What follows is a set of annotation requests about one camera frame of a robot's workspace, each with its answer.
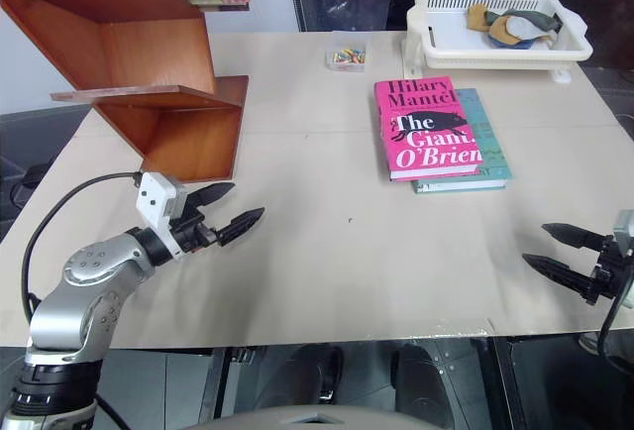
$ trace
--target white tray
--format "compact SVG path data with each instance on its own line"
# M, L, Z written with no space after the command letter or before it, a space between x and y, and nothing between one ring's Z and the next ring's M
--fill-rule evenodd
M507 9L536 10L563 22L554 43L536 42L529 50L494 47L486 33L467 29L467 9L477 3L497 14ZM403 52L405 77L422 76L431 68L508 68L552 70L566 82L566 71L592 54L585 39L587 25L559 0L415 0L407 11L407 39Z

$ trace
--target fabric item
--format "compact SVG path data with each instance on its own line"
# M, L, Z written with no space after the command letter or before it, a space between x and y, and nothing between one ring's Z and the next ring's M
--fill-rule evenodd
M539 11L517 11L515 9L509 9L502 15L523 17L527 21L530 21L535 27L541 29L544 32L558 32L563 26L562 22L558 19L547 16L546 14Z
M506 46L514 46L521 39L511 36L506 31L506 22L508 21L508 16L501 16L498 18L493 24L491 24L491 28L488 31L488 34L496 39L499 42L502 42Z
M514 46L510 46L508 44L503 44L502 42L500 42L497 39L494 39L490 34L488 35L488 39L496 47L501 47L503 49L516 49L518 51L527 51L528 49L533 47L533 43L535 42L533 40L531 40L531 41L520 41L517 44L515 44Z
M506 21L506 32L521 39L522 41L529 41L531 39L537 39L544 36L546 33L535 27L535 25L523 17L509 16Z
M491 26L491 24L493 24L499 17L499 14L495 14L492 11L486 11L484 13L484 23Z
M473 4L467 10L467 28L472 31L488 32L488 24L484 21L486 6Z

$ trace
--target table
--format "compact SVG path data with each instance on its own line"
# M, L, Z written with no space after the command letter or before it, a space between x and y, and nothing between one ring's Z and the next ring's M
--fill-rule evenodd
M204 209L222 226L266 207L242 240L161 267L129 298L113 346L196 348L598 329L590 307L522 253L589 273L595 254L555 243L541 224L609 233L632 208L634 143L581 70L433 70L475 87L513 173L506 190L415 195L390 183L372 86L402 75L403 33L373 33L365 73L324 66L328 35L213 36L219 75L251 78L237 187ZM86 117L0 245L0 345L27 339L19 294L31 233L80 181L134 170L140 157L95 113ZM45 296L77 249L142 225L126 179L69 202L35 249ZM623 309L615 327L634 326Z

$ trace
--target wooden shelf board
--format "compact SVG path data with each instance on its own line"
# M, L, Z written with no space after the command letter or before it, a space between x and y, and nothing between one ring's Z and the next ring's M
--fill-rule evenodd
M217 78L228 98L245 104L249 78ZM243 106L189 111L98 104L97 110L142 156L143 168L183 181L226 179L233 173Z
M240 97L232 98L232 93L234 92L229 92L227 99L221 100L204 91L182 85L153 85L66 91L53 93L51 98L75 103L176 110L240 106Z
M112 78L107 86L184 85L214 93L214 70L202 16L100 27Z

